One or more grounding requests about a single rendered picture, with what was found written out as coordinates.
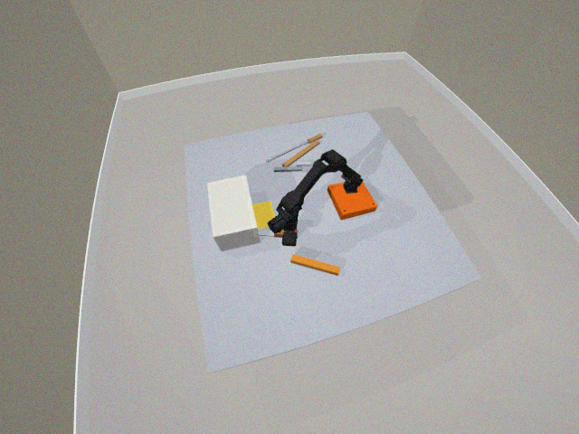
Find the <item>wooden bar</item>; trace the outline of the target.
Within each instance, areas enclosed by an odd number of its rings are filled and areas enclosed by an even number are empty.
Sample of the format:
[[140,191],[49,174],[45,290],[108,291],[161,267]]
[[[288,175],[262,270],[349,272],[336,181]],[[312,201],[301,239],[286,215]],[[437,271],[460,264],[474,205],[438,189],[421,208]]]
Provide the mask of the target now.
[[314,147],[316,147],[316,145],[318,145],[318,144],[319,144],[319,142],[317,140],[315,140],[314,143],[311,143],[310,145],[306,146],[304,149],[302,149],[300,152],[298,152],[296,155],[294,155],[291,159],[289,159],[287,162],[285,162],[282,165],[283,166],[289,166],[289,165],[295,163],[300,158],[302,158],[306,153],[308,153],[310,150],[312,150]]

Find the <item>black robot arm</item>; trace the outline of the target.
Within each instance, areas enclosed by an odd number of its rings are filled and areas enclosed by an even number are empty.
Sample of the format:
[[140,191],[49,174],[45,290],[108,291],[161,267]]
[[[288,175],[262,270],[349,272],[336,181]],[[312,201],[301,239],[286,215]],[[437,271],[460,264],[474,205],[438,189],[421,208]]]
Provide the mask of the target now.
[[[324,164],[325,161],[328,165]],[[273,233],[287,231],[288,223],[294,223],[298,219],[298,212],[302,209],[304,198],[318,179],[325,173],[335,173],[340,171],[345,180],[343,187],[346,193],[357,193],[357,188],[361,186],[363,180],[361,176],[347,164],[345,157],[334,149],[321,154],[313,167],[308,171],[299,185],[291,192],[288,192],[280,201],[276,211],[279,213],[268,223]],[[283,210],[283,207],[285,210]]]

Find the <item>grey metal rod with wooden handle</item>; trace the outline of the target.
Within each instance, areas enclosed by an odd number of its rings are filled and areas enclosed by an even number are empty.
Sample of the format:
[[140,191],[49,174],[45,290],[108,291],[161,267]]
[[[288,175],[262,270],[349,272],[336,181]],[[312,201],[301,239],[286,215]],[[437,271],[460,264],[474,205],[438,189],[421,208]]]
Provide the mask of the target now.
[[275,159],[275,158],[277,158],[277,157],[279,157],[279,156],[282,156],[282,155],[288,153],[289,151],[292,151],[292,150],[294,150],[294,149],[296,149],[296,148],[298,148],[298,147],[300,147],[300,146],[303,146],[303,145],[305,145],[305,144],[307,144],[307,143],[313,143],[315,140],[318,140],[318,139],[320,139],[320,138],[322,138],[322,135],[321,135],[321,134],[318,134],[318,135],[316,135],[316,136],[313,136],[312,138],[308,139],[307,142],[305,141],[305,142],[303,142],[303,143],[301,143],[301,144],[299,144],[299,145],[297,145],[297,146],[294,146],[293,148],[288,149],[288,150],[286,150],[286,151],[284,151],[284,152],[282,152],[282,153],[280,153],[280,154],[278,154],[278,155],[276,155],[276,156],[274,156],[274,157],[266,160],[266,162],[268,163],[268,162],[270,162],[271,160],[273,160],[273,159]]

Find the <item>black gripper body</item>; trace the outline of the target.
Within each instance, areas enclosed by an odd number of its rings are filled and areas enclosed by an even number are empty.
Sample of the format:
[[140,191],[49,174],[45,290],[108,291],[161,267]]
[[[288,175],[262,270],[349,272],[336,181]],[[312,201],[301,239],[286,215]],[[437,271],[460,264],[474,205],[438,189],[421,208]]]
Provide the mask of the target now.
[[282,236],[282,245],[283,246],[296,246],[297,243],[297,237],[296,232],[294,230],[297,230],[297,223],[298,220],[294,223],[288,223],[287,225],[287,235],[283,235]]

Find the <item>orange bar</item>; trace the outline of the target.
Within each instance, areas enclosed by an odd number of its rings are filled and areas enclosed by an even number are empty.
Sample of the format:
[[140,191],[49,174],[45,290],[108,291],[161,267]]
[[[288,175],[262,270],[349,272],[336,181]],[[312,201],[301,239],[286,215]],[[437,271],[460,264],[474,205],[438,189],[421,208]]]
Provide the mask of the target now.
[[326,263],[326,262],[324,262],[324,263],[319,262],[319,261],[316,261],[313,259],[307,259],[307,258],[300,257],[300,256],[294,255],[294,254],[292,254],[290,263],[300,265],[300,266],[305,267],[305,268],[312,268],[312,269],[321,270],[321,271],[324,271],[324,272],[327,272],[329,274],[336,275],[336,276],[338,276],[339,270],[340,270],[340,267],[338,267],[338,266],[331,265],[331,264]]

